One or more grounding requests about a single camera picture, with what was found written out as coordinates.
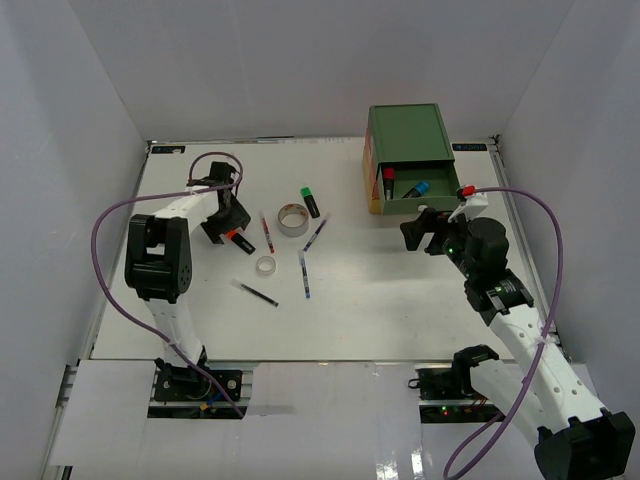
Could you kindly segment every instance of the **green box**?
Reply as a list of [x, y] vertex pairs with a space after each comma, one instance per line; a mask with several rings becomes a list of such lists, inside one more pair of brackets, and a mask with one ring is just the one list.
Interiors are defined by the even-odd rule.
[[[370, 173], [375, 172], [375, 182], [367, 182], [372, 187], [372, 213], [417, 213], [418, 206], [425, 204], [450, 212], [458, 206], [455, 158], [437, 104], [370, 107], [365, 157], [367, 154]], [[395, 169], [393, 200], [384, 198], [383, 166]], [[420, 181], [430, 186], [423, 196], [402, 198]]]

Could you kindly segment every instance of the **pen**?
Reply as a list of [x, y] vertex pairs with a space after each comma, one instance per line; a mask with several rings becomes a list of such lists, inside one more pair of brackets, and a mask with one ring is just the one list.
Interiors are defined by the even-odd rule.
[[279, 304], [278, 302], [276, 302], [274, 299], [267, 297], [264, 293], [260, 293], [259, 291], [257, 291], [257, 290], [255, 290], [255, 289], [251, 288], [251, 287], [250, 287], [250, 286], [248, 286], [248, 285], [245, 285], [245, 284], [244, 284], [244, 283], [242, 283], [242, 282], [237, 282], [237, 284], [238, 284], [238, 286], [239, 286], [240, 288], [242, 288], [243, 290], [245, 290], [245, 291], [247, 291], [247, 292], [249, 292], [249, 293], [251, 293], [251, 294], [255, 295], [255, 296], [256, 296], [256, 297], [258, 297], [258, 298], [263, 299], [265, 302], [270, 303], [270, 304], [271, 304], [271, 305], [273, 305], [274, 307], [277, 307], [278, 305], [280, 305], [280, 304]]
[[264, 230], [264, 236], [267, 237], [267, 244], [269, 245], [269, 250], [271, 253], [276, 253], [275, 248], [273, 248], [273, 243], [271, 243], [271, 234], [269, 233], [269, 227], [267, 227], [267, 219], [264, 218], [264, 212], [260, 210], [260, 221], [262, 222], [262, 229]]
[[309, 241], [307, 242], [307, 244], [304, 246], [304, 251], [306, 252], [307, 250], [309, 250], [309, 247], [311, 246], [311, 244], [313, 242], [315, 242], [316, 238], [318, 238], [318, 234], [320, 233], [320, 230], [322, 230], [322, 228], [325, 226], [325, 224], [327, 223], [327, 221], [329, 220], [329, 218], [331, 218], [331, 213], [327, 213], [324, 218], [322, 219], [322, 221], [320, 222], [320, 225], [318, 225], [318, 228], [316, 228], [316, 231], [313, 232], [313, 235], [311, 235], [311, 238], [309, 239]]
[[304, 261], [304, 250], [298, 250], [298, 258], [300, 259], [300, 266], [302, 267], [302, 283], [304, 283], [304, 294], [307, 298], [311, 298], [311, 292], [309, 291], [309, 278], [307, 277], [307, 264]]

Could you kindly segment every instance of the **red pen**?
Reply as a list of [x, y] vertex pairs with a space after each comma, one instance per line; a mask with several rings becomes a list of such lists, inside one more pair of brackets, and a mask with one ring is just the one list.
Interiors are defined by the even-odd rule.
[[276, 250], [273, 248], [273, 243], [271, 243], [271, 234], [269, 233], [269, 227], [267, 227], [267, 220], [264, 218], [264, 212], [262, 210], [260, 210], [260, 221], [262, 222], [262, 229], [264, 230], [264, 236], [267, 237], [269, 250], [271, 250], [271, 253], [276, 253]]

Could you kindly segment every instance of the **tape roll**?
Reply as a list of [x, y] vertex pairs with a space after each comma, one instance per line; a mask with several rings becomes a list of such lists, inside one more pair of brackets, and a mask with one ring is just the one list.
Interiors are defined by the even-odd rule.
[[267, 277], [276, 271], [276, 260], [273, 257], [260, 257], [256, 262], [258, 275]]
[[[298, 215], [303, 218], [302, 224], [290, 227], [284, 224], [284, 219], [289, 215]], [[278, 212], [278, 228], [287, 237], [300, 237], [309, 230], [309, 212], [302, 205], [290, 203]]]

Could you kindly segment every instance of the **white wall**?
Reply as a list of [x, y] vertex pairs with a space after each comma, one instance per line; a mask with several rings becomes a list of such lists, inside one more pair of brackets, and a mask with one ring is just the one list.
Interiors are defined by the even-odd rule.
[[437, 101], [501, 132], [573, 0], [70, 0], [145, 139], [361, 135]]
[[1, 0], [0, 45], [0, 478], [32, 480], [99, 298], [89, 232], [144, 143], [66, 0]]
[[[640, 425], [640, 4], [579, 0], [504, 133], [508, 177], [548, 200], [562, 224], [558, 328], [614, 411]], [[555, 240], [519, 203], [548, 294]], [[640, 478], [636, 439], [626, 478]]]

